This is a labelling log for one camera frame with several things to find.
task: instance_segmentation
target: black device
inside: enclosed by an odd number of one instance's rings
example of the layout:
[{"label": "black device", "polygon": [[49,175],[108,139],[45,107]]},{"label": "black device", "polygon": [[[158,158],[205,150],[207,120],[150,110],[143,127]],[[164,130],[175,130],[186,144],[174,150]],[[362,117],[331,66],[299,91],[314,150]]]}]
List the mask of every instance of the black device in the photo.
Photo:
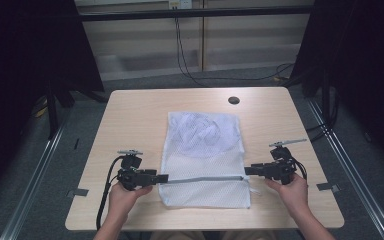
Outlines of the black device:
[{"label": "black device", "polygon": [[291,182],[290,176],[297,170],[298,166],[303,178],[307,180],[307,171],[304,165],[292,157],[289,149],[283,147],[281,142],[275,143],[273,146],[276,146],[276,148],[271,150],[270,153],[274,162],[251,164],[251,167],[245,167],[245,174],[264,176],[271,180],[280,180],[283,185],[286,185]]},{"label": "black device", "polygon": [[[168,181],[168,174],[157,175],[157,170],[154,169],[138,169],[142,158],[137,157],[136,155],[142,154],[141,152],[135,150],[129,151],[118,151],[119,154],[125,154],[114,159],[111,167],[108,171],[107,181],[105,182],[104,193],[102,195],[101,205],[99,206],[98,215],[96,216],[96,228],[99,230],[101,228],[101,217],[102,211],[105,207],[105,202],[107,201],[108,192],[111,187],[111,182],[117,178],[117,180],[123,185],[126,190],[133,191],[136,187],[146,187],[150,185],[156,185],[157,183],[166,183]],[[120,159],[121,168],[118,170],[117,176],[113,177],[111,180],[111,173],[116,162]]]}]

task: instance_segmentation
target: person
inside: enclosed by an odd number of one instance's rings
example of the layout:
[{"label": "person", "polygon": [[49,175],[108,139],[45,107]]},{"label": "person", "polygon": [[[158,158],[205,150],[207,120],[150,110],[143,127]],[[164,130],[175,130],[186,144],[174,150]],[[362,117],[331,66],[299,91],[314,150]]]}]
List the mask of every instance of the person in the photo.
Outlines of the person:
[{"label": "person", "polygon": [[[308,206],[307,181],[296,173],[291,176],[291,180],[292,181],[287,185],[282,185],[269,179],[264,179],[264,182],[268,187],[274,189],[279,194],[288,210],[289,215],[294,219],[305,239],[335,239],[329,233],[329,231],[327,231],[327,229],[317,220],[317,218],[311,212],[310,207]],[[113,185],[109,194],[108,215],[102,224],[102,227],[96,233],[94,239],[117,239],[120,233],[120,229],[126,222],[128,213],[135,205],[136,200],[139,197],[148,194],[151,192],[151,190],[152,186],[137,189],[135,191],[127,191],[119,182]],[[165,236],[163,236],[161,239],[169,239],[169,237],[167,237],[167,232],[164,234]],[[188,236],[188,233],[183,234],[183,239],[196,239],[194,237],[196,235],[193,235],[194,233],[190,234],[192,235]],[[240,232],[234,232],[233,234],[230,234],[231,236],[236,236],[231,239],[241,238],[238,236],[239,234]],[[255,234],[248,234],[246,235],[247,237],[242,239],[257,239],[253,238],[254,235]]]}]

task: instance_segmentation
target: gray carpet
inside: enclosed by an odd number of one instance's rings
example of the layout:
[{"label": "gray carpet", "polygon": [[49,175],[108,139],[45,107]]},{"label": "gray carpet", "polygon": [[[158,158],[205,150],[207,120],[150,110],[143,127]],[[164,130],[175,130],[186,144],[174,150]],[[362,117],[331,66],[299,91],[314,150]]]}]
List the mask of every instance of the gray carpet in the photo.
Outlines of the gray carpet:
[{"label": "gray carpet", "polygon": [[[220,79],[221,77],[258,78],[273,73],[275,73],[275,68],[193,73],[193,75],[218,78],[197,80],[200,84],[209,87],[277,86],[279,83],[271,78],[265,80]],[[281,75],[287,76],[288,73],[285,71]],[[182,75],[110,81],[104,82],[104,85],[106,89],[104,95],[106,96],[116,89],[201,87]],[[307,100],[301,94],[301,87],[297,85],[289,90],[304,126],[310,128],[318,125]],[[95,234],[94,232],[71,232],[65,228],[65,218],[72,201],[66,194],[77,187],[106,105],[92,101],[78,93],[73,93],[73,96],[76,98],[76,104],[70,110],[67,126],[19,233],[19,239],[91,239]],[[0,236],[45,148],[48,124],[46,116],[30,120],[26,126],[19,153],[0,182]],[[364,129],[343,105],[340,106],[338,121],[334,129],[365,183],[384,210],[384,154],[382,150],[376,143],[366,141]],[[315,130],[309,135],[311,137],[318,132],[319,130]],[[341,191],[335,193],[335,197],[345,218],[345,225],[340,229],[333,229],[331,232],[338,239],[382,239],[327,140],[322,138],[314,142],[313,146],[328,181],[331,184],[338,184],[342,188]],[[278,235],[279,239],[301,239],[293,230],[278,231]],[[143,239],[146,239],[146,236],[149,236],[149,233],[145,234]]]}]

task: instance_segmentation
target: black horizontal bar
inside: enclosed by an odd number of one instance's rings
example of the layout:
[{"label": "black horizontal bar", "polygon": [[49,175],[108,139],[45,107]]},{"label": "black horizontal bar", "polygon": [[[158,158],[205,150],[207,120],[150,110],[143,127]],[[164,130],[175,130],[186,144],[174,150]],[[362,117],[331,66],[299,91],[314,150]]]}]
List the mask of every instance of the black horizontal bar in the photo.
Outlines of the black horizontal bar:
[{"label": "black horizontal bar", "polygon": [[138,20],[159,18],[193,18],[193,17],[224,17],[224,16],[250,16],[250,15],[284,15],[307,14],[317,10],[325,10],[314,6],[285,6],[264,8],[221,8],[221,9],[178,9],[153,10],[137,12],[105,12],[85,13],[80,15],[33,16],[30,19],[50,21],[112,21],[112,20]]}]

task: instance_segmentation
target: person's left hand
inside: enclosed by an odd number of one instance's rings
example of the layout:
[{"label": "person's left hand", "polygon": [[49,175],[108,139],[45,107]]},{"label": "person's left hand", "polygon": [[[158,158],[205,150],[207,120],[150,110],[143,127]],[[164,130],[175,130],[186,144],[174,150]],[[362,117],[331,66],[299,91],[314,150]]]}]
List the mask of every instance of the person's left hand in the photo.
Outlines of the person's left hand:
[{"label": "person's left hand", "polygon": [[126,190],[120,182],[111,187],[108,215],[106,219],[112,219],[123,225],[127,215],[136,203],[136,200],[151,192],[152,186],[140,188],[134,191]]}]

